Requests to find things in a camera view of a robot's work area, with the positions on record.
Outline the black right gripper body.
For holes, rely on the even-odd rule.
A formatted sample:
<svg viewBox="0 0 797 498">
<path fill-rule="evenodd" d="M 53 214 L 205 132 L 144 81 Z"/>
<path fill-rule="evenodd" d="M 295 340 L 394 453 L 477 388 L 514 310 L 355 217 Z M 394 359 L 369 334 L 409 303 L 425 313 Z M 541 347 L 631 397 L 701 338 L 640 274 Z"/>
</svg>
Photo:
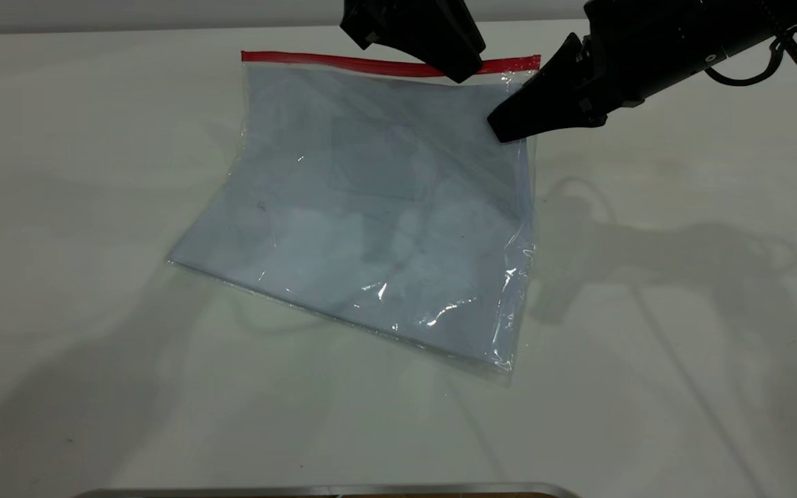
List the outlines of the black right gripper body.
<svg viewBox="0 0 797 498">
<path fill-rule="evenodd" d="M 588 1 L 580 109 L 636 107 L 719 59 L 717 1 Z"/>
</svg>

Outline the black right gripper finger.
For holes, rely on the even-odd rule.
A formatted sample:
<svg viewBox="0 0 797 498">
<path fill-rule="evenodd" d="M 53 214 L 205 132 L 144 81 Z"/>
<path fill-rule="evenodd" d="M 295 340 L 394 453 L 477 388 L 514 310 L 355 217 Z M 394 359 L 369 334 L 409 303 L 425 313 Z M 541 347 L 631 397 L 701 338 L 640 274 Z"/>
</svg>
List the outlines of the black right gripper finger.
<svg viewBox="0 0 797 498">
<path fill-rule="evenodd" d="M 536 75 L 491 111 L 487 122 L 502 144 L 561 129 L 602 127 L 607 114 L 583 101 L 572 82 Z"/>
<path fill-rule="evenodd" d="M 535 94 L 566 94 L 586 76 L 584 44 L 576 33 L 567 35 L 562 46 L 541 69 L 525 82 Z"/>
</svg>

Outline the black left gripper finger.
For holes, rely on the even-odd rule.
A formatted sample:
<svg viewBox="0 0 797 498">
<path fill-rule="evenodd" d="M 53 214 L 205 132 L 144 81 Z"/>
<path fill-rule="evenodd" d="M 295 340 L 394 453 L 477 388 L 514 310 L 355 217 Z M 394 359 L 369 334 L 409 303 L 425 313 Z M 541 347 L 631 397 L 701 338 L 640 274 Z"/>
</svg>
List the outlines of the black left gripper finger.
<svg viewBox="0 0 797 498">
<path fill-rule="evenodd" d="M 405 53 L 456 83 L 483 66 L 484 38 L 463 1 L 405 1 L 398 40 Z"/>
<path fill-rule="evenodd" d="M 403 3 L 405 1 L 345 1 L 340 28 L 363 50 L 379 44 L 405 53 L 399 41 L 399 13 Z"/>
</svg>

